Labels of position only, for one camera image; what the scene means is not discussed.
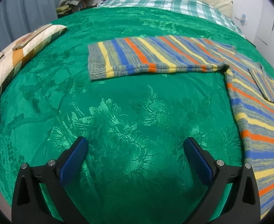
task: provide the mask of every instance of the green bedspread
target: green bedspread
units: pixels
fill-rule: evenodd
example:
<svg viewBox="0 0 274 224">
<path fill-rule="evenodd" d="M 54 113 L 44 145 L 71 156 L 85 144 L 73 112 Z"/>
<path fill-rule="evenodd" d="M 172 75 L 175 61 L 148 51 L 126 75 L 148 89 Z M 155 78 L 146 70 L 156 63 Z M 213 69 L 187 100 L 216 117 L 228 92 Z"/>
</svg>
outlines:
<svg viewBox="0 0 274 224">
<path fill-rule="evenodd" d="M 11 203 L 20 164 L 45 164 L 82 135 L 89 152 L 66 190 L 90 223 L 182 223 L 206 191 L 184 156 L 186 137 L 215 159 L 242 164 L 224 75 L 144 74 L 90 82 L 87 45 L 129 36 L 203 37 L 236 46 L 274 78 L 273 68 L 235 32 L 161 9 L 89 9 L 53 23 L 68 31 L 1 96 L 0 191 Z"/>
</svg>

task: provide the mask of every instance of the green and white plaid fabric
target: green and white plaid fabric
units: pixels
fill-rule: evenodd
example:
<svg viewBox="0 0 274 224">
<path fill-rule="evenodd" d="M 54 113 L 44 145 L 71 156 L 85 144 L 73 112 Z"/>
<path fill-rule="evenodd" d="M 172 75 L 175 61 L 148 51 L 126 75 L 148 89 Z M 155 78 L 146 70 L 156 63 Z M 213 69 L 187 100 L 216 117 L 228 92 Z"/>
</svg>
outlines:
<svg viewBox="0 0 274 224">
<path fill-rule="evenodd" d="M 218 9 L 199 0 L 105 0 L 98 5 L 101 7 L 153 7 L 169 10 L 175 13 L 186 14 L 207 19 L 222 25 L 245 38 L 235 23 Z"/>
</svg>

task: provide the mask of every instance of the silver bolt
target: silver bolt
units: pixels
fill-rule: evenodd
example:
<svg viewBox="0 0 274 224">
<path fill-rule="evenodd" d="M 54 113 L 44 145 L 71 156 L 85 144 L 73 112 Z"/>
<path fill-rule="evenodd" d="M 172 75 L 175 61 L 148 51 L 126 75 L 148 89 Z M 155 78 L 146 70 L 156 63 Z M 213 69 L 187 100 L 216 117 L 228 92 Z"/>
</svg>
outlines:
<svg viewBox="0 0 274 224">
<path fill-rule="evenodd" d="M 246 162 L 245 163 L 245 167 L 248 168 L 248 169 L 250 169 L 251 168 L 251 164 Z"/>
<path fill-rule="evenodd" d="M 222 160 L 217 160 L 217 164 L 218 164 L 219 166 L 223 166 L 223 165 L 224 165 L 224 162 L 223 162 Z"/>
<path fill-rule="evenodd" d="M 28 166 L 27 163 L 23 163 L 23 164 L 21 165 L 21 168 L 22 168 L 22 169 L 26 169 L 27 166 Z"/>
<path fill-rule="evenodd" d="M 56 163 L 56 161 L 53 159 L 48 161 L 49 166 L 53 166 L 53 165 L 55 165 L 55 163 Z"/>
</svg>

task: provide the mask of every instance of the white wardrobe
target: white wardrobe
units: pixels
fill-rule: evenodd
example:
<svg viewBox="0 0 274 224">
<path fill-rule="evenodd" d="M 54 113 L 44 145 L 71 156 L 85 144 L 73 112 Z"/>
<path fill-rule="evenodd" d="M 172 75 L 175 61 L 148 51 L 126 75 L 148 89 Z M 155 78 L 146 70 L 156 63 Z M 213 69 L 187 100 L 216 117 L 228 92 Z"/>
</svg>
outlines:
<svg viewBox="0 0 274 224">
<path fill-rule="evenodd" d="M 263 0 L 261 18 L 254 45 L 274 68 L 274 6 Z"/>
</svg>

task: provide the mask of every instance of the bed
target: bed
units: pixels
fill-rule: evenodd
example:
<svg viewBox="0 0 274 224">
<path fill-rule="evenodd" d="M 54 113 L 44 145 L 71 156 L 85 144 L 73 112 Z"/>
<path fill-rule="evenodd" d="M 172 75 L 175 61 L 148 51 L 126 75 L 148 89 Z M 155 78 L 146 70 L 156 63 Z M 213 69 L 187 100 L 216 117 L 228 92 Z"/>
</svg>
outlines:
<svg viewBox="0 0 274 224">
<path fill-rule="evenodd" d="M 66 33 L 2 93 L 0 191 L 11 203 L 22 163 L 45 164 L 85 136 L 88 155 L 66 190 L 90 223 L 182 223 L 207 189 L 184 157 L 185 138 L 194 137 L 226 164 L 244 162 L 224 73 L 90 81 L 87 45 L 131 36 L 208 38 L 235 46 L 272 78 L 274 69 L 237 28 L 166 9 L 104 6 L 113 1 L 53 21 L 65 25 Z M 230 187 L 211 219 L 221 213 Z M 59 218 L 47 190 L 43 193 Z M 262 217 L 270 207 L 263 202 Z"/>
</svg>

